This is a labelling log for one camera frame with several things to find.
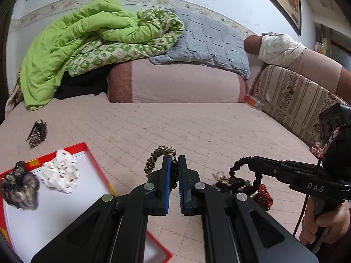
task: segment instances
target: striped floral cushion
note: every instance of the striped floral cushion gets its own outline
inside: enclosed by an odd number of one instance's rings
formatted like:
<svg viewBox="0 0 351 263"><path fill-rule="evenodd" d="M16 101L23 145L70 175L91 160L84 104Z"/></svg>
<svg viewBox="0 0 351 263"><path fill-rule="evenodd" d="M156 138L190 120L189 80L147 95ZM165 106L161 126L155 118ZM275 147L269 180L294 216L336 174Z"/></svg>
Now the striped floral cushion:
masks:
<svg viewBox="0 0 351 263"><path fill-rule="evenodd" d="M319 142L318 115L336 103L336 95L288 69L269 65L258 77L252 95L263 111L307 145Z"/></svg>

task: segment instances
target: gray quilted pillow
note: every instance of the gray quilted pillow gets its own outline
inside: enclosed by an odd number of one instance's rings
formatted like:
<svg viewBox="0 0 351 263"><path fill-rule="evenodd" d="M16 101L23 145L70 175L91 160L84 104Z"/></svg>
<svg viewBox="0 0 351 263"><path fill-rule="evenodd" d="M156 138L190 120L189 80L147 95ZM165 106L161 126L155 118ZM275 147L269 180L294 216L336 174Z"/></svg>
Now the gray quilted pillow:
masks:
<svg viewBox="0 0 351 263"><path fill-rule="evenodd" d="M184 9L171 9L184 21L185 31L166 53L149 57L151 63L192 62L250 77L249 61L241 32L219 21Z"/></svg>

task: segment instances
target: white cloth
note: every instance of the white cloth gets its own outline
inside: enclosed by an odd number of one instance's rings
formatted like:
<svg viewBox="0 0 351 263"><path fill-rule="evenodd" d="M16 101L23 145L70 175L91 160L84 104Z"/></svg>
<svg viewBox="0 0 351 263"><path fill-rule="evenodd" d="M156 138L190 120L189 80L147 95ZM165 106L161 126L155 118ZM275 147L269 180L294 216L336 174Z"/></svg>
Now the white cloth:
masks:
<svg viewBox="0 0 351 263"><path fill-rule="evenodd" d="M293 40L288 35L263 36L258 58L271 65L287 67L307 47Z"/></svg>
<svg viewBox="0 0 351 263"><path fill-rule="evenodd" d="M79 177L77 161L67 151L60 149L52 161L45 162L39 178L46 186L61 192L71 193L76 188Z"/></svg>

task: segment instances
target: black cloth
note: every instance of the black cloth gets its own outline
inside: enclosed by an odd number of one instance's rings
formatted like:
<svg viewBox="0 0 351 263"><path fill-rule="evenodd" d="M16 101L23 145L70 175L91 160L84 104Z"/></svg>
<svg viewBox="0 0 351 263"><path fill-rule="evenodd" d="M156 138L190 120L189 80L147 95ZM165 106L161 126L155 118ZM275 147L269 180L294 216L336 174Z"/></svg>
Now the black cloth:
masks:
<svg viewBox="0 0 351 263"><path fill-rule="evenodd" d="M81 95L99 95L107 93L107 77L115 64L108 64L82 75L71 77L65 72L54 98L63 100Z"/></svg>

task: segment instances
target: camera lens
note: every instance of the camera lens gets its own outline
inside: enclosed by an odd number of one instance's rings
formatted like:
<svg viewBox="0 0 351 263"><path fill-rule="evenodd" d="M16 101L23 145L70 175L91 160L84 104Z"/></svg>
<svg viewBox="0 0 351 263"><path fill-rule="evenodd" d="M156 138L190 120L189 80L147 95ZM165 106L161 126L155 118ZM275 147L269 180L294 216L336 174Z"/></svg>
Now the camera lens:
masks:
<svg viewBox="0 0 351 263"><path fill-rule="evenodd" d="M327 120L327 123L326 123L326 131L327 131L327 134L331 134L332 133L332 126L331 126L331 120L330 119L328 119Z"/></svg>
<svg viewBox="0 0 351 263"><path fill-rule="evenodd" d="M335 127L340 127L340 120L338 118L335 119Z"/></svg>

